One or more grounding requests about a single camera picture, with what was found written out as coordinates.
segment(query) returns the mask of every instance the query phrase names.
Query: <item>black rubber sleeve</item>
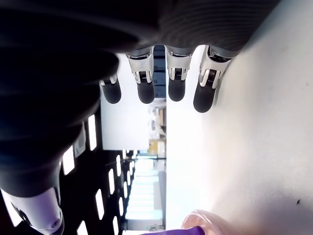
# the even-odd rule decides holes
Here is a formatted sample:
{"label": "black rubber sleeve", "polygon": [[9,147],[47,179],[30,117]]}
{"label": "black rubber sleeve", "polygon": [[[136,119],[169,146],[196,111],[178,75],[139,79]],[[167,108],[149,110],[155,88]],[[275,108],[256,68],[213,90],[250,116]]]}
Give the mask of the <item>black rubber sleeve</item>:
{"label": "black rubber sleeve", "polygon": [[185,80],[168,80],[168,96],[172,101],[181,101],[185,96]]}
{"label": "black rubber sleeve", "polygon": [[104,97],[109,103],[116,104],[121,100],[122,93],[118,79],[114,84],[106,84],[105,86],[102,86],[102,89]]}
{"label": "black rubber sleeve", "polygon": [[215,89],[211,86],[202,87],[198,82],[195,96],[194,107],[199,113],[205,113],[212,107]]}
{"label": "black rubber sleeve", "polygon": [[142,103],[150,104],[155,99],[155,84],[152,80],[150,83],[137,84],[138,96]]}

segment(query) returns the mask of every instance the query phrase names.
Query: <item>white surface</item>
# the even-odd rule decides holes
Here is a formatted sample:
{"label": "white surface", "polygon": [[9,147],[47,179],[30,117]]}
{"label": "white surface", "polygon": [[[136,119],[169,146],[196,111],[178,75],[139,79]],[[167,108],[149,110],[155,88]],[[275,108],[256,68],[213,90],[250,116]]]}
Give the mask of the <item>white surface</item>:
{"label": "white surface", "polygon": [[102,193],[100,189],[96,193],[96,203],[97,203],[99,219],[101,220],[104,216],[104,207],[103,207],[103,201],[102,201]]}
{"label": "white surface", "polygon": [[312,234],[312,28],[313,1],[280,3],[205,114],[193,108],[197,48],[184,99],[167,99],[167,229],[203,209],[246,235]]}
{"label": "white surface", "polygon": [[127,198],[127,183],[124,182],[124,198]]}
{"label": "white surface", "polygon": [[88,235],[86,224],[84,220],[80,223],[78,229],[77,229],[77,235]]}
{"label": "white surface", "polygon": [[16,212],[16,210],[12,206],[10,196],[7,193],[5,193],[2,189],[1,189],[1,193],[3,196],[6,209],[8,210],[9,216],[11,218],[12,224],[14,227],[16,227],[22,222],[22,218],[19,216],[19,214]]}
{"label": "white surface", "polygon": [[108,103],[101,89],[101,123],[103,149],[148,149],[149,105],[138,97],[137,84],[125,54],[117,55],[117,71],[122,97],[117,104]]}
{"label": "white surface", "polygon": [[116,157],[116,172],[117,176],[121,175],[121,157],[119,155]]}
{"label": "white surface", "polygon": [[114,219],[113,219],[113,229],[114,229],[114,234],[118,235],[118,223],[117,223],[116,216],[114,216]]}
{"label": "white surface", "polygon": [[69,174],[75,168],[73,146],[63,154],[62,163],[64,175]]}
{"label": "white surface", "polygon": [[110,186],[110,194],[113,194],[115,190],[113,169],[109,171],[109,186]]}
{"label": "white surface", "polygon": [[92,151],[97,146],[96,123],[95,123],[94,115],[91,115],[88,118],[88,126],[89,126],[90,150]]}
{"label": "white surface", "polygon": [[124,213],[124,207],[123,207],[123,199],[121,197],[118,200],[118,205],[119,205],[119,214],[120,216],[122,216]]}

